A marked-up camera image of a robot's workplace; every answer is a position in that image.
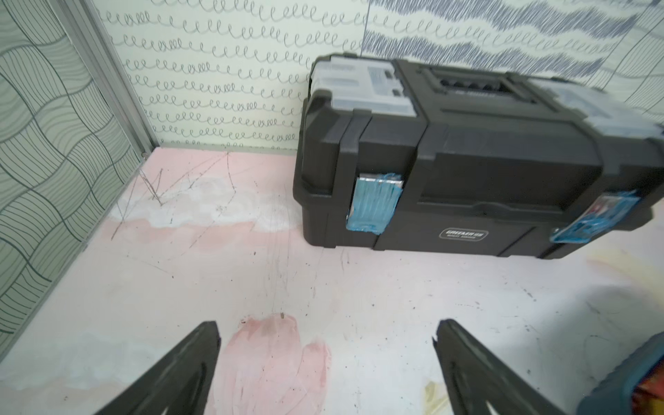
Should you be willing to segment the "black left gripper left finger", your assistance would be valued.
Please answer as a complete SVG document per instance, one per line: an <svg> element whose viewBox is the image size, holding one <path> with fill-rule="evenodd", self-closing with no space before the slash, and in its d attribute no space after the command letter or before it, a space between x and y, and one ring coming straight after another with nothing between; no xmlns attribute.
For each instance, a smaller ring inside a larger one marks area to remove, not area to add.
<svg viewBox="0 0 664 415"><path fill-rule="evenodd" d="M199 324L99 414L202 414L221 349L217 323Z"/></svg>

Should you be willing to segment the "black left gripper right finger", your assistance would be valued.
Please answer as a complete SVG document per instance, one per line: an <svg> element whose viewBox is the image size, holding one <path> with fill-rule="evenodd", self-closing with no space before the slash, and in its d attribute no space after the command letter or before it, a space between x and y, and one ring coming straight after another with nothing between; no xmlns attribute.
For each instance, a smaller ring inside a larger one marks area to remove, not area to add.
<svg viewBox="0 0 664 415"><path fill-rule="evenodd" d="M457 321L439 322L433 347L453 413L562 413Z"/></svg>

